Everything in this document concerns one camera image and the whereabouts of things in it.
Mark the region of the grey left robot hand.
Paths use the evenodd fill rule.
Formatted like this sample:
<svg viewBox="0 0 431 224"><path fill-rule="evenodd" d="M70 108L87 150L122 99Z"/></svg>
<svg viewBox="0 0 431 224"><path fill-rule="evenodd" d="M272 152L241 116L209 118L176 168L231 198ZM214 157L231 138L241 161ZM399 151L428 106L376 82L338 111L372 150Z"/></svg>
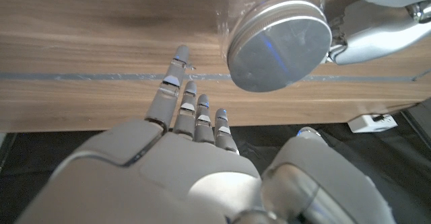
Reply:
<svg viewBox="0 0 431 224"><path fill-rule="evenodd" d="M430 35L430 0L359 0L330 27L328 61L350 65L379 59Z"/></svg>

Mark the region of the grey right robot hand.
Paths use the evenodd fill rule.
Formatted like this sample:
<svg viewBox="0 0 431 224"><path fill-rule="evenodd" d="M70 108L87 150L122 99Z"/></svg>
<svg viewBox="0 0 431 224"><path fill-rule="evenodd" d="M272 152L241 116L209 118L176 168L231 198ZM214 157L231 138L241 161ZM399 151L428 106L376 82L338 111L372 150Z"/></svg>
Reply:
<svg viewBox="0 0 431 224"><path fill-rule="evenodd" d="M18 223L394 223L373 181L304 127L263 173L243 157L226 111L184 82L179 46L142 120L88 139Z"/></svg>

